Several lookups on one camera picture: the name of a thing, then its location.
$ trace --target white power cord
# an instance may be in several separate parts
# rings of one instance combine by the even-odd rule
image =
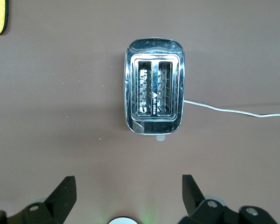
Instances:
[[[215,111],[231,112],[231,113],[241,113],[241,114],[245,114],[245,115],[249,115],[249,116],[253,116],[253,117],[258,117],[258,118],[267,118],[267,117],[277,117],[277,116],[280,116],[280,113],[255,114],[255,113],[249,113],[249,112],[244,112],[244,111],[219,109],[219,108],[216,108],[216,107],[213,107],[213,106],[209,106],[209,105],[206,105],[206,104],[200,104],[200,103],[196,103],[196,102],[192,102],[192,101],[188,101],[188,100],[184,100],[184,102],[187,103],[187,104],[193,104],[193,105],[197,105],[197,106],[207,107],[207,108],[210,108],[210,109],[215,110]]]

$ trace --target screw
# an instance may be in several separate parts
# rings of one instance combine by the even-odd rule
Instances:
[[[214,202],[214,201],[208,201],[207,204],[208,204],[208,206],[210,206],[210,207],[212,207],[212,208],[218,207],[217,203]]]
[[[38,210],[39,206],[38,205],[34,205],[32,207],[30,207],[29,211],[36,211]]]
[[[246,208],[246,211],[253,216],[258,216],[258,212],[254,208]]]

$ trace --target cable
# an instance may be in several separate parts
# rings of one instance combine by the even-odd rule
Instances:
[[[231,112],[231,113],[241,113],[241,114],[244,114],[244,115],[249,115],[249,116],[258,117],[258,118],[267,118],[267,117],[277,117],[277,116],[280,116],[280,113],[255,114],[255,113],[249,113],[249,112],[244,112],[244,111],[219,109],[219,108],[216,108],[216,107],[213,107],[213,106],[209,106],[209,105],[206,105],[206,104],[200,104],[200,103],[196,103],[196,102],[192,102],[192,101],[188,101],[188,100],[184,100],[184,102],[187,103],[187,104],[193,104],[193,105],[197,105],[197,106],[207,107],[207,108],[210,108],[210,109],[215,110],[215,111]]]

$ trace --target brown surface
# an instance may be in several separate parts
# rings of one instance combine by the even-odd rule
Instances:
[[[280,112],[280,1],[13,1],[0,36],[0,209],[75,175],[67,224],[175,224],[192,174],[204,194],[280,223],[280,118],[185,105],[164,142],[128,129],[124,53],[152,36],[184,47],[186,99]]]

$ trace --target white round object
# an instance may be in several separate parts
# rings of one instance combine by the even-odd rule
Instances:
[[[109,224],[137,224],[134,220],[128,217],[118,217],[113,219]]]

